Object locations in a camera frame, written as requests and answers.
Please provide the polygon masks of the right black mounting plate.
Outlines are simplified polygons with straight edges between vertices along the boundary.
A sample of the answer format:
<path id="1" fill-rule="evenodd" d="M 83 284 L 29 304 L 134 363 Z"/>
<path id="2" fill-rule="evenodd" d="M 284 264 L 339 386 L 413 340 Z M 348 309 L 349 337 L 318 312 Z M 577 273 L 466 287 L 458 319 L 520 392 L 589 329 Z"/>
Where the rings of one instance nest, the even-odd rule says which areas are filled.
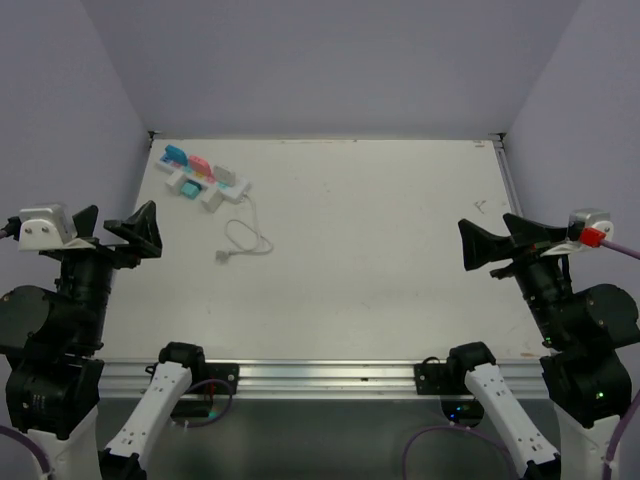
<path id="1" fill-rule="evenodd" d="M 462 396 L 469 391 L 452 375 L 447 363 L 431 356 L 413 365 L 414 384 L 419 396 Z"/>

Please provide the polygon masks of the white long charger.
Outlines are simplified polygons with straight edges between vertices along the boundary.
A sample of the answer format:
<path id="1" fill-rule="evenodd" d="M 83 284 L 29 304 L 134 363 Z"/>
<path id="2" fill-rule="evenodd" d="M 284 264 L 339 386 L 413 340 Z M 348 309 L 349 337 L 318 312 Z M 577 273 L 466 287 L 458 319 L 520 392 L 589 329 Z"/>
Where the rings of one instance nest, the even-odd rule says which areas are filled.
<path id="1" fill-rule="evenodd" d="M 217 187 L 209 187 L 200 197 L 203 208 L 209 213 L 215 213 L 224 201 L 224 195 Z"/>

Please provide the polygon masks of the pink plug adapter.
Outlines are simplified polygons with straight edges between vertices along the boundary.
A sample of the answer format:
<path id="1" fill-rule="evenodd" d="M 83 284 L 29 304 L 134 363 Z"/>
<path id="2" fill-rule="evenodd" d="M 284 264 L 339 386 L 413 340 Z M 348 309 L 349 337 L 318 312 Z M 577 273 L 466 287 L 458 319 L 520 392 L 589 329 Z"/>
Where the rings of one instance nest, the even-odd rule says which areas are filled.
<path id="1" fill-rule="evenodd" d="M 190 155 L 188 157 L 188 165 L 191 170 L 196 174 L 203 176 L 211 175 L 211 166 L 208 161 L 196 155 Z"/>

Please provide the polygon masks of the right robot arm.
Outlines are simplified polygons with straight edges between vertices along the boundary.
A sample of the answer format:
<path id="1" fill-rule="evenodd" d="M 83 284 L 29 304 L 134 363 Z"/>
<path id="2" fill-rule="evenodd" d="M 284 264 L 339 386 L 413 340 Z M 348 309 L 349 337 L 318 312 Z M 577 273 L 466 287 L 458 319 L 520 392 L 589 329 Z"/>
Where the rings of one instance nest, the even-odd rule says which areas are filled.
<path id="1" fill-rule="evenodd" d="M 617 479 L 622 436 L 639 408 L 627 369 L 616 351 L 639 341 L 634 299 L 612 284 L 575 292 L 569 269 L 573 253 L 610 247 L 609 213 L 581 209 L 565 227 L 506 213 L 508 235 L 499 236 L 462 219 L 458 223 L 468 271 L 504 262 L 491 271 L 516 280 L 548 355 L 542 377 L 560 428 L 554 448 L 506 387 L 493 354 L 482 342 L 450 350 L 445 379 L 470 392 L 489 415 L 521 479 Z"/>

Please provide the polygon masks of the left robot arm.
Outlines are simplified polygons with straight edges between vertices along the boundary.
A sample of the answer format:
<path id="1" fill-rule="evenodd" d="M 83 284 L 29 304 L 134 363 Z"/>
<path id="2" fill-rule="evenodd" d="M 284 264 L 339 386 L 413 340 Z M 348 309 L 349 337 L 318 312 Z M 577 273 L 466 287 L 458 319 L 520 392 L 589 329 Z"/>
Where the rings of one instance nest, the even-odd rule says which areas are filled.
<path id="1" fill-rule="evenodd" d="M 112 277 L 162 253 L 154 202 L 94 235 L 99 210 L 69 215 L 64 206 L 25 208 L 1 230 L 21 250 L 56 260 L 54 290 L 23 285 L 1 298 L 1 352 L 11 372 L 5 387 L 10 425 L 2 434 L 31 452 L 44 479 L 143 479 L 154 445 L 180 397 L 208 379 L 203 349 L 181 342 L 159 354 L 151 381 L 125 425 L 104 448 L 96 445 L 104 364 L 96 354 Z"/>

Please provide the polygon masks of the aluminium right side rail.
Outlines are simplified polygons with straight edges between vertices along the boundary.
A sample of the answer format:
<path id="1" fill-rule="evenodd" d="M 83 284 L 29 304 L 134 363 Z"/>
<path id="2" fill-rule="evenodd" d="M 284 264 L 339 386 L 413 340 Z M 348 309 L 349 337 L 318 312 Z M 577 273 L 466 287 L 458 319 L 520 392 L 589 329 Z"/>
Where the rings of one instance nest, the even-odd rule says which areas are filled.
<path id="1" fill-rule="evenodd" d="M 511 212 L 516 215 L 522 215 L 522 207 L 516 192 L 515 183 L 511 174 L 507 152 L 505 149 L 505 137 L 505 133 L 492 133 L 489 135 L 489 139 L 493 143 L 494 151 L 501 170 L 501 175 L 507 192 L 507 197 L 509 199 Z"/>

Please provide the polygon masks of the blue plug adapter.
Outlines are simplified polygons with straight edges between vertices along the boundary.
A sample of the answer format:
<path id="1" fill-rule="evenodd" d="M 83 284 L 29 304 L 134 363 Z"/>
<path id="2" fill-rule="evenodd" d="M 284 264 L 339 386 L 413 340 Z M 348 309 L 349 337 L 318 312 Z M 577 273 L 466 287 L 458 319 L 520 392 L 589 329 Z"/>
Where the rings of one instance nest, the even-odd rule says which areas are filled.
<path id="1" fill-rule="evenodd" d="M 164 158 L 166 163 L 175 164 L 178 168 L 189 164 L 185 151 L 174 145 L 167 145 L 165 147 Z"/>

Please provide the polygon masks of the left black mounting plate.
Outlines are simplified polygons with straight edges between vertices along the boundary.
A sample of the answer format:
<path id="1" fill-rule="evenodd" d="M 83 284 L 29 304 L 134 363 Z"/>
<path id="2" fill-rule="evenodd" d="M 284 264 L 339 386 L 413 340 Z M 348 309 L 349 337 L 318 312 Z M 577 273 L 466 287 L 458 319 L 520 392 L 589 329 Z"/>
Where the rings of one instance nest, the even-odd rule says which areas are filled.
<path id="1" fill-rule="evenodd" d="M 218 380 L 218 383 L 200 387 L 197 392 L 201 395 L 235 395 L 240 379 L 240 366 L 237 363 L 209 363 L 201 369 L 199 377 L 203 380 Z"/>

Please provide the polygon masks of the aluminium front rail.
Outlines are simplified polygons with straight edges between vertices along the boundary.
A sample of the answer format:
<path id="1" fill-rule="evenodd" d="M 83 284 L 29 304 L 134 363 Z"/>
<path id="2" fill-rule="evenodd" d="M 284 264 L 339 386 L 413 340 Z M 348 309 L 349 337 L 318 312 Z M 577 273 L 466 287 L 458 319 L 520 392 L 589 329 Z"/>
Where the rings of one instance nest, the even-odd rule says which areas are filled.
<path id="1" fill-rule="evenodd" d="M 106 398 L 140 398 L 150 383 L 154 360 L 106 360 L 100 393 Z M 208 360 L 222 366 L 236 385 L 236 398 L 251 400 L 410 400 L 418 395 L 417 360 Z M 534 359 L 499 360 L 506 384 L 521 400 L 547 399 Z"/>

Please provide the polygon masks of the black mounting plate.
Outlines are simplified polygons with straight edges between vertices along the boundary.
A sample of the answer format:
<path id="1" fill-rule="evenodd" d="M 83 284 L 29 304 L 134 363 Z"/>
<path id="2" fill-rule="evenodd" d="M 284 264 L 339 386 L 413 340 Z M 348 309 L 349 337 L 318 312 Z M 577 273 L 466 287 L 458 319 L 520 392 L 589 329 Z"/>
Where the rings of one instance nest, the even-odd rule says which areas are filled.
<path id="1" fill-rule="evenodd" d="M 199 377 L 203 380 L 218 380 L 218 383 L 200 387 L 197 392 L 201 395 L 235 395 L 240 379 L 240 366 L 237 363 L 209 363 L 201 369 Z"/>
<path id="2" fill-rule="evenodd" d="M 462 396 L 469 391 L 452 375 L 447 363 L 431 356 L 413 365 L 414 384 L 419 396 Z"/>

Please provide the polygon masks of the teal usb charger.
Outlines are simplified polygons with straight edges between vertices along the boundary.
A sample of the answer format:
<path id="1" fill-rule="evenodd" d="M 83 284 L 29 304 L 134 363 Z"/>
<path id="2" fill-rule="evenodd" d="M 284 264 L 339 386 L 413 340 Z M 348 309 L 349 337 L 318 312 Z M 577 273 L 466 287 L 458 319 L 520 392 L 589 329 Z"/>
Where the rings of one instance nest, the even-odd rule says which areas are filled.
<path id="1" fill-rule="evenodd" d="M 197 183 L 187 181 L 181 187 L 180 194 L 190 200 L 194 200 L 201 192 L 201 186 Z"/>

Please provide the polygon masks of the white power strip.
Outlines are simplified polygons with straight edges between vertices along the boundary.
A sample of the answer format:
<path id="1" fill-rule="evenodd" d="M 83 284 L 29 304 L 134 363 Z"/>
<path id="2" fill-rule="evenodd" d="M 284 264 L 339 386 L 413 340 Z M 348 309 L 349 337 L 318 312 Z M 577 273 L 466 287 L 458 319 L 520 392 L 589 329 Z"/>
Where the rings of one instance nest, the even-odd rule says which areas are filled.
<path id="1" fill-rule="evenodd" d="M 236 183 L 233 186 L 229 186 L 214 180 L 213 176 L 202 176 L 186 166 L 178 166 L 177 164 L 168 161 L 165 154 L 160 158 L 153 160 L 152 164 L 168 175 L 172 175 L 175 172 L 181 172 L 188 181 L 198 184 L 201 187 L 201 192 L 215 186 L 222 192 L 225 200 L 234 204 L 241 202 L 243 197 L 251 189 L 251 182 L 242 176 L 237 176 Z"/>

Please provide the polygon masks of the aluminium rail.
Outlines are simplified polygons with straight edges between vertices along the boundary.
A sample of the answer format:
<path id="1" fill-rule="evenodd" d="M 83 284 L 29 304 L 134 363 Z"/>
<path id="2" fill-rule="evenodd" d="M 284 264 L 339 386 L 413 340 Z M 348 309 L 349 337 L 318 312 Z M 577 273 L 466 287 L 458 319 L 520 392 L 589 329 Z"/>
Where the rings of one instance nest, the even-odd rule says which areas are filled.
<path id="1" fill-rule="evenodd" d="M 516 215 L 522 215 L 522 207 L 516 192 L 515 183 L 511 174 L 507 152 L 505 149 L 505 137 L 505 133 L 492 133 L 489 135 L 489 139 L 493 143 L 494 151 L 501 170 L 501 175 L 507 192 L 507 197 L 509 199 L 511 212 Z"/>
<path id="2" fill-rule="evenodd" d="M 106 398 L 140 398 L 150 383 L 154 360 L 106 360 L 100 393 Z M 417 360 L 208 360 L 222 366 L 236 385 L 236 398 L 251 400 L 410 400 L 418 395 Z M 534 359 L 499 360 L 506 384 L 521 400 L 547 399 Z"/>

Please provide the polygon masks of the white plug adapter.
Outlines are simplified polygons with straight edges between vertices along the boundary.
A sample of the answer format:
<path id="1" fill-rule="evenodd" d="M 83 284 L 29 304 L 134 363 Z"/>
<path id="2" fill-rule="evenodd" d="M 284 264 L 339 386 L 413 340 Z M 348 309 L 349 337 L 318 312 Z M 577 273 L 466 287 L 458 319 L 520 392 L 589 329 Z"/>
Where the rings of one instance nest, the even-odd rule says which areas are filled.
<path id="1" fill-rule="evenodd" d="M 234 186 L 237 181 L 236 172 L 222 165 L 215 165 L 213 175 L 217 182 L 227 186 Z"/>

